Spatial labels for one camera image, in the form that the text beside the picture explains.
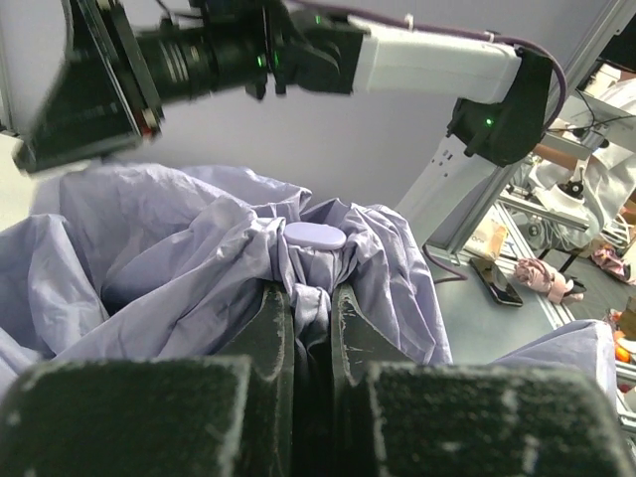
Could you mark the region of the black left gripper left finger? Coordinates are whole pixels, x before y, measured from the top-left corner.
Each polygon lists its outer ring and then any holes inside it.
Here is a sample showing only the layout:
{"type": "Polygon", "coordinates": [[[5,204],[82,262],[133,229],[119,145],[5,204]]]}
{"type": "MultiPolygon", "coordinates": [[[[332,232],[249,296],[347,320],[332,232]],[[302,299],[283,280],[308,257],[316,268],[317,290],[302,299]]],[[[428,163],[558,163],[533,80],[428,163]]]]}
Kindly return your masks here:
{"type": "Polygon", "coordinates": [[[41,364],[1,404],[5,476],[286,476],[293,317],[267,282],[214,356],[41,364]]]}

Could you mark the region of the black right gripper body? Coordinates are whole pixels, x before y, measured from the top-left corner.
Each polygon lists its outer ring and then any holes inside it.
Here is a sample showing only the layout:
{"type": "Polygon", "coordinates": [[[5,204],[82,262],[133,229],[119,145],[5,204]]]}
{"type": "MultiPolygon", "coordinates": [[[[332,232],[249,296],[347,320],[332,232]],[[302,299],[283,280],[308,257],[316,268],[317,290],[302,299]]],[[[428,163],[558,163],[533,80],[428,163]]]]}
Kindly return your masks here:
{"type": "Polygon", "coordinates": [[[132,144],[155,138],[163,119],[148,62],[118,1],[66,1],[74,144],[132,144]]]}

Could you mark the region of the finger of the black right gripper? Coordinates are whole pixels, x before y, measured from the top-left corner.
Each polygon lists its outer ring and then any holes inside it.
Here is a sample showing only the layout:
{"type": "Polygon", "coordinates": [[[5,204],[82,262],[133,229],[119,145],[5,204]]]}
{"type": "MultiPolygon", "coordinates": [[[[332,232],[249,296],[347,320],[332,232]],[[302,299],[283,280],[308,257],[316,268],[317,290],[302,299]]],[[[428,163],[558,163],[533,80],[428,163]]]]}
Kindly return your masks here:
{"type": "Polygon", "coordinates": [[[14,163],[36,174],[136,147],[149,136],[142,105],[129,64],[66,59],[14,163]]]}

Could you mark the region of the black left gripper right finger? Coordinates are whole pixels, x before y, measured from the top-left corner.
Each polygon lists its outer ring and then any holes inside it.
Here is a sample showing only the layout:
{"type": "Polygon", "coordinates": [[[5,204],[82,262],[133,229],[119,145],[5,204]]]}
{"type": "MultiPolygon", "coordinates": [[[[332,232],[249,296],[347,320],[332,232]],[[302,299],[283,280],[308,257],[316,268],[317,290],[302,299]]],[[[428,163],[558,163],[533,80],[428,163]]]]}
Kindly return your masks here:
{"type": "Polygon", "coordinates": [[[626,440],[600,387],[561,368],[421,366],[362,313],[331,324],[338,476],[622,476],[626,440]]]}

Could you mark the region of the lavender folding umbrella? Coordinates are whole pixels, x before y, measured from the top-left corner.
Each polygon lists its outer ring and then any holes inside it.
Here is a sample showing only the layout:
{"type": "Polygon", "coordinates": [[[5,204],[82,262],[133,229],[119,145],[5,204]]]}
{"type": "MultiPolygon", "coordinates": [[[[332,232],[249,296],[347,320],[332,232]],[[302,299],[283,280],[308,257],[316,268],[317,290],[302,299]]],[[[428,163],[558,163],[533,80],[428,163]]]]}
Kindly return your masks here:
{"type": "Polygon", "coordinates": [[[45,360],[216,353],[284,285],[303,352],[327,340],[331,296],[359,306],[415,362],[448,365],[430,270],[391,209],[330,200],[225,166],[91,167],[52,178],[1,234],[1,385],[45,360]]]}

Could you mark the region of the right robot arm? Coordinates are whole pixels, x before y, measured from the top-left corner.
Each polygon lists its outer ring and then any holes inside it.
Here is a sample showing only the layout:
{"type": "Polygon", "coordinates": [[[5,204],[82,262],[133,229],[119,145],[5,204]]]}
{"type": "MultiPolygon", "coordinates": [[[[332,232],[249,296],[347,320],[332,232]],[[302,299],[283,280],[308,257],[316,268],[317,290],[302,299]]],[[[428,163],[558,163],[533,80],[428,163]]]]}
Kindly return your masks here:
{"type": "Polygon", "coordinates": [[[557,117],[551,86],[566,85],[554,57],[521,39],[313,2],[195,1],[188,26],[169,13],[141,31],[117,1],[63,8],[56,80],[28,133],[9,142],[21,171],[137,147],[159,136],[166,104],[229,89],[450,94],[445,135],[398,205],[421,242],[493,171],[527,157],[557,117]]]}

